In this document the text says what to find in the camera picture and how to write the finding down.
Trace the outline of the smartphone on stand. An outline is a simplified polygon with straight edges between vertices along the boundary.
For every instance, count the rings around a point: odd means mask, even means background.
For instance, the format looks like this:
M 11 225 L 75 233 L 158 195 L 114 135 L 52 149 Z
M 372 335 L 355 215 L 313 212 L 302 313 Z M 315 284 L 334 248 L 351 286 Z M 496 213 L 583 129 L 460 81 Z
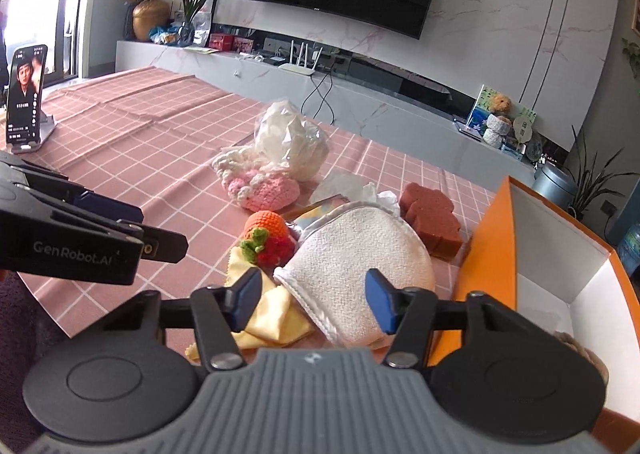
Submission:
M 6 145 L 12 154 L 38 151 L 55 130 L 53 116 L 42 110 L 46 44 L 18 48 L 12 58 L 6 104 Z

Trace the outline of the white plastic bag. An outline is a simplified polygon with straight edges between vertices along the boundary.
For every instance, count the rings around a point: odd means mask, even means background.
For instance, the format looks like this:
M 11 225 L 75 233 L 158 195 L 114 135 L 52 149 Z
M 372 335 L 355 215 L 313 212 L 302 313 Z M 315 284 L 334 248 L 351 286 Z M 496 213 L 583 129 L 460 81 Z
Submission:
M 273 170 L 309 182 L 329 156 L 329 136 L 288 99 L 267 106 L 257 118 L 254 146 Z

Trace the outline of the pink checkered tablecloth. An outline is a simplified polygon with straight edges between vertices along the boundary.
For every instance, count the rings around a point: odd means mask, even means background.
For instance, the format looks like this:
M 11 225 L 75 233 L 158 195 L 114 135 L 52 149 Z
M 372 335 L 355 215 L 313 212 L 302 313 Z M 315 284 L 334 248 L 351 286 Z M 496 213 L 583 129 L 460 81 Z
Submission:
M 142 262 L 128 287 L 26 276 L 25 285 L 64 333 L 75 335 L 140 290 L 183 298 L 224 281 L 247 215 L 222 189 L 212 161 L 252 136 L 262 104 L 148 67 L 47 91 L 43 109 L 56 128 L 32 162 L 138 206 L 146 224 L 181 233 L 189 243 L 177 264 Z

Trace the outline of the orange crochet fruit toy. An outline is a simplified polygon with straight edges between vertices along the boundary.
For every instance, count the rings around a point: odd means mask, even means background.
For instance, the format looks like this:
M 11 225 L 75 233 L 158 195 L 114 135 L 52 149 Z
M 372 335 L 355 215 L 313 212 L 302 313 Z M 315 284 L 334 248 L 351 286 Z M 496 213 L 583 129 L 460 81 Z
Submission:
M 246 220 L 240 248 L 249 263 L 273 270 L 291 260 L 296 244 L 280 214 L 259 210 Z

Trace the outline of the white marble tv console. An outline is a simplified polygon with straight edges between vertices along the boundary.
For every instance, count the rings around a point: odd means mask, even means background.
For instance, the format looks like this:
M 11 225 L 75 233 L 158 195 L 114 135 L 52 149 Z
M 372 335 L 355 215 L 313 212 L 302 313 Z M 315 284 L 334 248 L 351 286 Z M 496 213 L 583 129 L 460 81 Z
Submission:
M 233 53 L 117 43 L 117 71 L 148 66 L 193 74 L 216 88 L 266 104 L 287 98 L 308 117 L 430 162 L 492 191 L 508 175 L 533 184 L 532 167 L 461 134 L 449 117 L 334 73 L 301 76 Z

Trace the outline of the white wifi router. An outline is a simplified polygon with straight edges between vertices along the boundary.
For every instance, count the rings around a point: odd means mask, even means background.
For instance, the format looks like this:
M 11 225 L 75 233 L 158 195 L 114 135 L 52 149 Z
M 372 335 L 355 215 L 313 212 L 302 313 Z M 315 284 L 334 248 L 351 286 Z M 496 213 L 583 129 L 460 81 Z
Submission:
M 320 58 L 324 54 L 324 47 L 307 41 L 288 44 L 288 56 L 284 58 L 279 68 L 301 76 L 312 76 L 320 67 Z

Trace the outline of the brown towel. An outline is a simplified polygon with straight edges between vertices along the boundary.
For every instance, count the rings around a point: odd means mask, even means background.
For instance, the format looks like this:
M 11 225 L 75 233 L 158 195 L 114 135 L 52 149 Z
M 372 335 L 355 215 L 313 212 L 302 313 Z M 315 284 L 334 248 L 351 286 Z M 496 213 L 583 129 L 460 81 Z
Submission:
M 569 333 L 563 333 L 562 331 L 555 331 L 553 333 L 556 339 L 565 344 L 568 348 L 574 350 L 577 354 L 586 359 L 589 363 L 591 363 L 596 370 L 601 375 L 605 385 L 608 384 L 610 380 L 610 373 L 608 372 L 608 367 L 606 367 L 605 362 L 603 362 L 596 353 L 591 351 L 590 349 L 584 347 L 579 341 L 577 341 L 572 335 Z

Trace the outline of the red box on console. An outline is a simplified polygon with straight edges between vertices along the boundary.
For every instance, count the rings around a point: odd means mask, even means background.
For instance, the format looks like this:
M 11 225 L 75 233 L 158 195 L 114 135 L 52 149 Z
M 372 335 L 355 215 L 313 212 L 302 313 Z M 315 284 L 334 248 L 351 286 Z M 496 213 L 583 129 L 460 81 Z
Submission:
M 250 53 L 254 50 L 254 41 L 228 33 L 212 33 L 207 47 L 218 52 Z

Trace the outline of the orange cardboard box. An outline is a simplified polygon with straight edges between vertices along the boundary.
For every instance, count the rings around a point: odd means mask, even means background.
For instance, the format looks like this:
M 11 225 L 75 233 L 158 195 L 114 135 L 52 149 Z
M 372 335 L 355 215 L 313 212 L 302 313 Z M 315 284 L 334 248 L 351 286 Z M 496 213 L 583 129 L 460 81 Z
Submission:
M 507 179 L 473 233 L 454 299 L 462 325 L 431 356 L 433 394 L 453 420 L 491 448 L 638 451 L 639 302 L 611 246 Z M 555 331 L 605 362 L 607 385 Z

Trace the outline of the pink white crochet pouch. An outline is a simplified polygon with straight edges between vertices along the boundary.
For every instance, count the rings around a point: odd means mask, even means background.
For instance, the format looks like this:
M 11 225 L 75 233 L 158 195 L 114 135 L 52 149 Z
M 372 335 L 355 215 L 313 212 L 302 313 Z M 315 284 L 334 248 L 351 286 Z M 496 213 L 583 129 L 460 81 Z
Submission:
M 228 197 L 240 208 L 257 212 L 279 211 L 298 200 L 300 187 L 286 172 L 252 146 L 234 146 L 221 151 L 212 168 Z

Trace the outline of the golden vase with dried flowers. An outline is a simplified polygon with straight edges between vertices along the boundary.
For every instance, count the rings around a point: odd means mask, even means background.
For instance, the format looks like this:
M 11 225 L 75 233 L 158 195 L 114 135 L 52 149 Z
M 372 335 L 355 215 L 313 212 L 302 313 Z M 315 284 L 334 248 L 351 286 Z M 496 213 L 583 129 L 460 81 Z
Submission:
M 163 0 L 126 0 L 125 38 L 149 42 L 150 32 L 166 26 L 170 17 L 170 6 Z

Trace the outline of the grey metal trash can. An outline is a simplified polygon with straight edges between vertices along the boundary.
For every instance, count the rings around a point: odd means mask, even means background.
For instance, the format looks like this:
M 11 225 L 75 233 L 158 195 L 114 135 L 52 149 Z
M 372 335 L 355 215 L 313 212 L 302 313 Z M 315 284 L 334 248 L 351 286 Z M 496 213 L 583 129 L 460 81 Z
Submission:
M 546 162 L 535 173 L 533 190 L 563 210 L 567 210 L 577 194 L 577 184 L 567 172 Z

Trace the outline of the yellow cloth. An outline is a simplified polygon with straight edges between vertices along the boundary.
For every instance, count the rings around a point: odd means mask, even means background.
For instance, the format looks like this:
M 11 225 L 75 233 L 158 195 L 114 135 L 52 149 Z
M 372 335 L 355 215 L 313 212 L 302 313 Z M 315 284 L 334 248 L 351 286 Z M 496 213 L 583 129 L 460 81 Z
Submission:
M 314 332 L 314 324 L 282 285 L 262 272 L 262 296 L 245 328 L 232 333 L 241 351 L 285 348 Z

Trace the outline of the white round washcloth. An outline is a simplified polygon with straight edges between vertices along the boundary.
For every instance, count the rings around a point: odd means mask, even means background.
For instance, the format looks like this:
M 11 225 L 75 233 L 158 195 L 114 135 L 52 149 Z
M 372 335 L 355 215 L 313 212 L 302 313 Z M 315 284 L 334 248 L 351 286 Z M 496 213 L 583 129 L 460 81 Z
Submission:
M 390 336 L 367 303 L 371 269 L 399 289 L 436 286 L 431 257 L 412 227 L 376 203 L 355 201 L 307 226 L 293 258 L 273 276 L 335 347 L 375 350 Z

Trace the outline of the teddy bear on yarn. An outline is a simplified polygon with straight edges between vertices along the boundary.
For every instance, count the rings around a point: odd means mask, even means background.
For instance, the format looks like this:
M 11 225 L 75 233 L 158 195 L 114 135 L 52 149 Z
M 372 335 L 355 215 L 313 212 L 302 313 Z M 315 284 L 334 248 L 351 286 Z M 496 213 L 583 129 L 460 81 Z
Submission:
M 483 141 L 493 147 L 499 148 L 503 139 L 509 134 L 512 128 L 512 121 L 509 112 L 512 107 L 511 99 L 503 94 L 496 94 L 491 97 L 488 104 L 489 116 L 486 119 Z

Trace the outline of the green floor plant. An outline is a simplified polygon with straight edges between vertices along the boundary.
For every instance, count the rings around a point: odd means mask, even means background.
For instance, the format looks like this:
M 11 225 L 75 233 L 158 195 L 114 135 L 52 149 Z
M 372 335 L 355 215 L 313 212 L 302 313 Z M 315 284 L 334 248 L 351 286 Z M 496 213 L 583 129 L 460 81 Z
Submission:
M 572 128 L 572 133 L 577 154 L 577 169 L 573 171 L 566 167 L 565 171 L 574 182 L 576 192 L 570 202 L 568 211 L 578 221 L 582 221 L 582 218 L 596 199 L 607 195 L 623 196 L 618 189 L 610 186 L 612 180 L 620 177 L 638 177 L 639 172 L 634 170 L 614 171 L 612 169 L 613 163 L 623 154 L 625 148 L 618 148 L 611 157 L 599 162 L 599 153 L 597 151 L 590 153 L 586 136 L 579 134 L 575 128 Z

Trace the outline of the red bear shaped sponge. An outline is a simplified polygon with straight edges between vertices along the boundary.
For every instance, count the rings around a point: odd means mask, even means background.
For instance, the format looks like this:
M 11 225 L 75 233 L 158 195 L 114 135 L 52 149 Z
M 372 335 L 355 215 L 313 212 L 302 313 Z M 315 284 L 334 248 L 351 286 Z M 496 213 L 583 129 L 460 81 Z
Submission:
M 400 215 L 432 257 L 444 261 L 456 257 L 464 240 L 454 204 L 445 194 L 439 189 L 409 183 L 402 191 L 399 206 Z

